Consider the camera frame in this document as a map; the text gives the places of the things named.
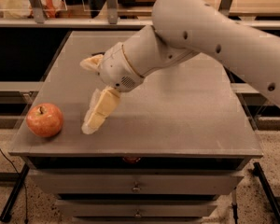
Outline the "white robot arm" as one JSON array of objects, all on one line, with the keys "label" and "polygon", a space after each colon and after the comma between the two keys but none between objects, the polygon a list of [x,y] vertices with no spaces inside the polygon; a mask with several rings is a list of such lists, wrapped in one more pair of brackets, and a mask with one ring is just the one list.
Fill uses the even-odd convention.
[{"label": "white robot arm", "polygon": [[280,108],[280,37],[232,21],[204,0],[156,0],[152,23],[80,65],[105,88],[93,93],[81,130],[95,133],[120,95],[151,73],[204,53]]}]

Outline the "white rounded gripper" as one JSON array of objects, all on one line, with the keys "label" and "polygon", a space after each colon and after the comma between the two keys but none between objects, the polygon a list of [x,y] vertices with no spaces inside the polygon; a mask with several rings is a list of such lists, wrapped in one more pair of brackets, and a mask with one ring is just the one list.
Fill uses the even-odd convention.
[{"label": "white rounded gripper", "polygon": [[100,79],[110,86],[102,91],[96,89],[91,97],[89,110],[84,117],[81,130],[84,134],[92,134],[99,130],[118,107],[119,92],[132,91],[141,85],[144,79],[128,63],[121,42],[107,50],[105,55],[98,54],[82,60],[80,66],[92,72],[99,70]]}]

